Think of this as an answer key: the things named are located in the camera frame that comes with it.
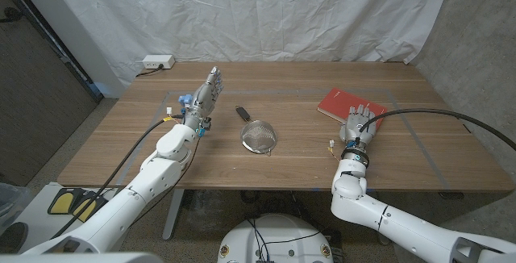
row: black cable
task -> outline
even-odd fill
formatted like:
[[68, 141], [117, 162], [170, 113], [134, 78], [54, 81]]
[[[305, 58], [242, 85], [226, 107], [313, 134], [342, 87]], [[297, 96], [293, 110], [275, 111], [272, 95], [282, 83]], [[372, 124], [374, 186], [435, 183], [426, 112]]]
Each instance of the black cable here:
[[[477, 120], [475, 118], [472, 118], [472, 117], [470, 117], [468, 115], [463, 115], [463, 114], [460, 114], [460, 113], [456, 113], [454, 111], [446, 111], [446, 110], [439, 110], [439, 109], [425, 109], [425, 108], [422, 108], [422, 109], [401, 109], [401, 110], [395, 110], [395, 111], [388, 111], [388, 112], [385, 112], [385, 113], [383, 113], [381, 115], [378, 115], [378, 116], [370, 119], [367, 123], [364, 124], [364, 126], [362, 126], [360, 128], [360, 133], [363, 132], [364, 129], [366, 127], [368, 127], [371, 123], [373, 123], [374, 121], [376, 121], [378, 119], [381, 119], [381, 118], [384, 118], [384, 117], [388, 117], [390, 115], [397, 115], [397, 114], [404, 114], [404, 113], [433, 113], [433, 114], [449, 115], [449, 116], [452, 116], [452, 117], [456, 117], [458, 119], [466, 120], [468, 122], [476, 124], [477, 126], [483, 127], [485, 130], [493, 133], [496, 137], [498, 137], [502, 141], [506, 142], [512, 149], [514, 149], [514, 151], [516, 151], [516, 143], [514, 141], [509, 139], [509, 137], [503, 135], [497, 129], [489, 126], [488, 124], [483, 123], [483, 122], [481, 122], [481, 121], [479, 121], [479, 120]], [[358, 145], [359, 142], [360, 142], [360, 135], [358, 137], [356, 137], [356, 145]]]
[[265, 243], [264, 237], [261, 236], [260, 232], [258, 232], [258, 229], [256, 228], [256, 224], [251, 223], [251, 221], [249, 219], [248, 219], [248, 222], [252, 225], [252, 227], [255, 229], [255, 232], [258, 233], [258, 236], [260, 236], [261, 241], [264, 243], [261, 247], [260, 247], [260, 243], [258, 243], [258, 247], [260, 247], [260, 255], [263, 254], [261, 252], [261, 249], [265, 246], [265, 252], [267, 252], [267, 261], [270, 261], [270, 256], [268, 255], [267, 243]]
[[151, 73], [155, 73], [156, 71], [158, 71], [160, 69], [163, 69], [163, 64], [158, 65], [157, 69], [154, 69], [154, 70], [152, 70], [152, 71], [150, 71], [148, 73], [138, 73], [138, 74], [136, 74], [136, 77], [141, 77], [143, 75], [148, 75], [148, 74], [151, 74]]
[[303, 236], [303, 237], [300, 237], [300, 238], [296, 238], [296, 239], [292, 239], [292, 240], [284, 240], [284, 241], [274, 241], [274, 242], [267, 242], [267, 243], [264, 243], [261, 247], [260, 247], [260, 252], [261, 252], [261, 249], [265, 246], [265, 250], [267, 250], [267, 244], [279, 244], [279, 243], [289, 243], [289, 242], [294, 242], [295, 240], [302, 240], [302, 239], [306, 239], [306, 238], [310, 238], [312, 236], [315, 236], [317, 234], [319, 234], [320, 232], [322, 231], [318, 231], [316, 232], [315, 234], [312, 234], [312, 235], [308, 235], [308, 236]]
[[185, 169], [185, 171], [183, 172], [183, 174], [179, 177], [179, 179], [177, 179], [177, 182], [174, 183], [173, 186], [170, 186], [170, 190], [167, 190], [167, 192], [155, 203], [152, 205], [152, 207], [150, 207], [148, 210], [146, 210], [140, 217], [138, 217], [137, 219], [135, 219], [134, 222], [132, 222], [131, 226], [132, 227], [135, 223], [138, 223], [138, 221], [143, 218], [149, 211], [151, 211], [155, 206], [157, 206], [158, 203], [160, 203], [164, 197], [166, 197], [171, 191], [172, 189], [174, 188], [174, 186], [177, 185], [177, 183], [183, 178], [183, 176], [185, 175], [186, 173], [186, 170], [190, 169], [190, 166], [192, 165], [192, 163], [194, 162], [194, 158], [195, 158], [195, 153], [197, 152], [197, 146], [199, 145], [199, 142], [201, 142], [201, 138], [199, 138], [199, 140], [197, 140], [197, 144], [195, 145], [195, 150], [193, 151], [193, 155], [192, 155], [192, 160], [190, 161], [190, 163], [188, 164], [188, 167]]
[[78, 219], [82, 215], [82, 213], [88, 209], [89, 205], [91, 205], [95, 201], [95, 199], [97, 199], [99, 197], [99, 195], [102, 193], [102, 191], [107, 187], [107, 185], [114, 178], [116, 173], [122, 168], [123, 164], [127, 161], [127, 159], [133, 153], [133, 151], [135, 151], [138, 144], [145, 138], [145, 136], [148, 135], [148, 133], [150, 133], [152, 130], [154, 130], [154, 128], [161, 125], [164, 121], [165, 121], [165, 119], [161, 119], [160, 121], [158, 121], [158, 123], [155, 123], [149, 129], [147, 129], [147, 131], [136, 141], [136, 143], [132, 146], [131, 150], [129, 150], [129, 152], [126, 154], [126, 156], [122, 159], [119, 166], [117, 166], [116, 169], [114, 169], [113, 173], [109, 176], [109, 178], [107, 178], [106, 182], [104, 182], [102, 187], [97, 190], [97, 193], [95, 194], [95, 196], [93, 198], [91, 198], [88, 201], [88, 203], [86, 203], [86, 205], [79, 212], [77, 212], [73, 216], [73, 218], [71, 220], [69, 220], [51, 239], [61, 236], [72, 225], [72, 223], [75, 222], [76, 219]]
[[[248, 219], [248, 222], [252, 225], [252, 228], [255, 229], [256, 244], [257, 244], [258, 248], [260, 248], [260, 242], [258, 241], [258, 235], [256, 234], [258, 231], [256, 230], [255, 224], [251, 223], [251, 221], [249, 219]], [[260, 255], [259, 259], [261, 259], [262, 261], [265, 261], [264, 255], [261, 252], [259, 253], [259, 255]]]

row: red notebook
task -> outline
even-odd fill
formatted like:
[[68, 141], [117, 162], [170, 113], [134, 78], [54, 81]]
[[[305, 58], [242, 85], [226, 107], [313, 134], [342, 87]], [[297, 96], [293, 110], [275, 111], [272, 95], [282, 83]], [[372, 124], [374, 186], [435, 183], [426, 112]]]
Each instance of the red notebook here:
[[[359, 98], [337, 88], [331, 90], [319, 103], [317, 111], [344, 123], [349, 116], [349, 107], [354, 106], [355, 109], [358, 109], [359, 105], [364, 105], [364, 107], [368, 106], [369, 110], [375, 115], [380, 115], [387, 111], [387, 108], [384, 106]], [[382, 119], [377, 120], [377, 130], [380, 127], [381, 120]]]

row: electrical outlet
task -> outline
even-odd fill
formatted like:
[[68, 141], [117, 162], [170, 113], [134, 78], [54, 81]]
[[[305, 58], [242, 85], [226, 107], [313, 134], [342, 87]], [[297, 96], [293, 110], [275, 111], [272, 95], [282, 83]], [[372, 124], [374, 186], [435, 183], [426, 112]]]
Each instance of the electrical outlet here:
[[160, 65], [163, 69], [171, 69], [176, 61], [172, 55], [147, 55], [142, 62], [145, 69], [157, 69]]

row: metal strainer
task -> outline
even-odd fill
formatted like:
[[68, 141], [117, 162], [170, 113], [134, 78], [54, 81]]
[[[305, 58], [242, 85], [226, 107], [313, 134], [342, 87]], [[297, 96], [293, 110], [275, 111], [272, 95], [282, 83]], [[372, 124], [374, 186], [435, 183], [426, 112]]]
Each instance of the metal strainer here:
[[248, 123], [240, 132], [243, 146], [254, 153], [267, 153], [270, 156], [277, 142], [273, 126], [264, 121], [253, 121], [241, 106], [236, 106], [236, 111]]

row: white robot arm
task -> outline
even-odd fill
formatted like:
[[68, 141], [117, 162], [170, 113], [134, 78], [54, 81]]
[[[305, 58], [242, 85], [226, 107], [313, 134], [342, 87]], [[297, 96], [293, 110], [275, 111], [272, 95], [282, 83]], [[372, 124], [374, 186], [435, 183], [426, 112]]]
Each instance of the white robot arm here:
[[341, 128], [340, 138], [347, 147], [331, 187], [331, 212], [342, 220], [379, 231], [428, 262], [488, 262], [503, 260], [504, 256], [514, 259], [516, 244], [447, 230], [366, 195], [369, 160], [365, 147], [376, 133], [376, 122], [362, 133], [359, 129], [372, 117], [367, 107], [360, 105], [357, 111], [351, 108]]
[[157, 142], [156, 151], [141, 165], [139, 174], [79, 228], [27, 250], [24, 254], [104, 253], [110, 251], [143, 208], [173, 186], [191, 160], [192, 144], [210, 129], [208, 115], [223, 89], [222, 76], [214, 67], [206, 82], [192, 96], [180, 97], [185, 106], [183, 123]]

